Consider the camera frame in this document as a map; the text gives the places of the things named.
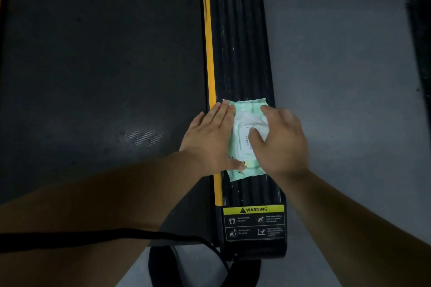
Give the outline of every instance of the treadmill belt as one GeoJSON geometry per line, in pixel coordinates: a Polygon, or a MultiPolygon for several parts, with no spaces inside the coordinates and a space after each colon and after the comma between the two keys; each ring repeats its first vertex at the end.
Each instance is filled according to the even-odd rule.
{"type": "MultiPolygon", "coordinates": [[[[1,9],[0,204],[176,151],[206,110],[201,0],[2,0],[1,9]]],[[[175,208],[168,231],[210,240],[209,185],[175,208]]]]}

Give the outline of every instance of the yellow warning header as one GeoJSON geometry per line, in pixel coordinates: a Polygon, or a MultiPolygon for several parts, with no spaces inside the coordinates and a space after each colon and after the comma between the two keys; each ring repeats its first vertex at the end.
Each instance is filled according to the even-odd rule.
{"type": "Polygon", "coordinates": [[[238,215],[240,213],[266,213],[266,212],[284,212],[284,205],[256,206],[256,207],[236,207],[223,208],[224,215],[238,215]]]}

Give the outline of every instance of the hand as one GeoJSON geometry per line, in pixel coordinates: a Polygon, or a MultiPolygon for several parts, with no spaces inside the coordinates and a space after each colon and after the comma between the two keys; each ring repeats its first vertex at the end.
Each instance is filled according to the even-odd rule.
{"type": "Polygon", "coordinates": [[[296,176],[308,171],[307,139],[301,122],[287,109],[261,106],[269,125],[265,141],[252,128],[249,140],[260,166],[274,179],[296,176]]]}
{"type": "Polygon", "coordinates": [[[180,151],[188,152],[202,164],[202,176],[223,170],[245,170],[245,165],[228,157],[228,142],[234,125],[235,106],[217,102],[205,116],[197,115],[184,135],[180,151]]]}

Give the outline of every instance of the left hand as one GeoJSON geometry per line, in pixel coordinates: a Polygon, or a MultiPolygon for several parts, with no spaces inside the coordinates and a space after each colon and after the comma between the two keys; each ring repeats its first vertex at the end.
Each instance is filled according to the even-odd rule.
{"type": "Polygon", "coordinates": [[[180,146],[202,164],[202,176],[223,170],[245,170],[245,165],[228,157],[228,142],[234,125],[235,106],[228,100],[217,102],[205,114],[201,112],[190,124],[180,146]]]}

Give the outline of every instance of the right hand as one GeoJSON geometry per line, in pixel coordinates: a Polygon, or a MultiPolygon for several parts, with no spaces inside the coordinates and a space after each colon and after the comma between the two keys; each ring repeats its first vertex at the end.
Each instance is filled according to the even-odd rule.
{"type": "Polygon", "coordinates": [[[307,139],[301,121],[287,109],[261,106],[269,125],[265,141],[252,128],[249,140],[257,161],[274,179],[302,175],[308,171],[307,139]]]}

